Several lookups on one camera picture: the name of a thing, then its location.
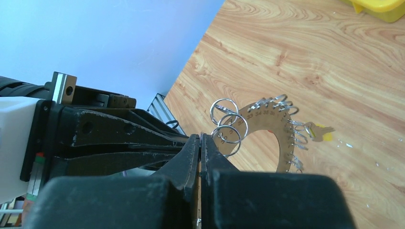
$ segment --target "yellow plastic box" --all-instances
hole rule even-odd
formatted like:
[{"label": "yellow plastic box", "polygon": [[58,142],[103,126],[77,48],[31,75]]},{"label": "yellow plastic box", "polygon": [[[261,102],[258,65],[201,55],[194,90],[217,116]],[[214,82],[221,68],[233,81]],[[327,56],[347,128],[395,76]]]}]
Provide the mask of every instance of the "yellow plastic box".
[{"label": "yellow plastic box", "polygon": [[405,0],[341,0],[386,22],[394,22],[405,14]]}]

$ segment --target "wooden floor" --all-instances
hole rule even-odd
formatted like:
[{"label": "wooden floor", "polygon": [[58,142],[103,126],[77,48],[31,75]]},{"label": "wooden floor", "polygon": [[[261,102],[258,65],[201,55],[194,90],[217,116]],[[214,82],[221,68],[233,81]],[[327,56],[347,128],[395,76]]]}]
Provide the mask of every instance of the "wooden floor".
[{"label": "wooden floor", "polygon": [[[362,229],[405,228],[405,18],[388,24],[338,0],[227,0],[165,102],[187,134],[210,133],[219,98],[240,107],[287,94],[297,121],[333,140],[296,150],[305,173],[332,177]],[[275,171],[259,131],[230,160]]]}]

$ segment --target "yellow lid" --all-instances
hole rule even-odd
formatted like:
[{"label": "yellow lid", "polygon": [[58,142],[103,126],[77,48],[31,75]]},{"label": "yellow lid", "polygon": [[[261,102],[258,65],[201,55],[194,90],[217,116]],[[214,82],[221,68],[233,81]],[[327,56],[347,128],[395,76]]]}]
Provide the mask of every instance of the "yellow lid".
[{"label": "yellow lid", "polygon": [[405,2],[405,0],[351,0],[351,1],[365,8],[368,8],[374,12],[379,13],[391,11]]}]

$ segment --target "light blue panel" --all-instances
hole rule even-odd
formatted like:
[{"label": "light blue panel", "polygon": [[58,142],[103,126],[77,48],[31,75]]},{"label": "light blue panel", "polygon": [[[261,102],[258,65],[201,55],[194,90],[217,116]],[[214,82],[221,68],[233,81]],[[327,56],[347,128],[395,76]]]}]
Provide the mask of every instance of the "light blue panel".
[{"label": "light blue panel", "polygon": [[54,71],[147,109],[166,93],[224,0],[0,0],[0,75]]}]

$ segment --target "screw hole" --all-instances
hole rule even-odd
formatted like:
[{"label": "screw hole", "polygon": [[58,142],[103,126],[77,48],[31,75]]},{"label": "screw hole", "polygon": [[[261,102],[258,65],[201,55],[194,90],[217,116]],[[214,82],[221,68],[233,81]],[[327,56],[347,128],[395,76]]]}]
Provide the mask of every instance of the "screw hole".
[{"label": "screw hole", "polygon": [[66,95],[71,95],[73,93],[73,87],[68,86],[66,88]]},{"label": "screw hole", "polygon": [[83,125],[83,128],[82,128],[83,134],[87,135],[87,134],[91,133],[92,130],[93,130],[92,122],[87,122]]},{"label": "screw hole", "polygon": [[125,125],[124,131],[125,131],[125,133],[127,133],[127,135],[130,135],[135,132],[135,127],[128,123]]}]

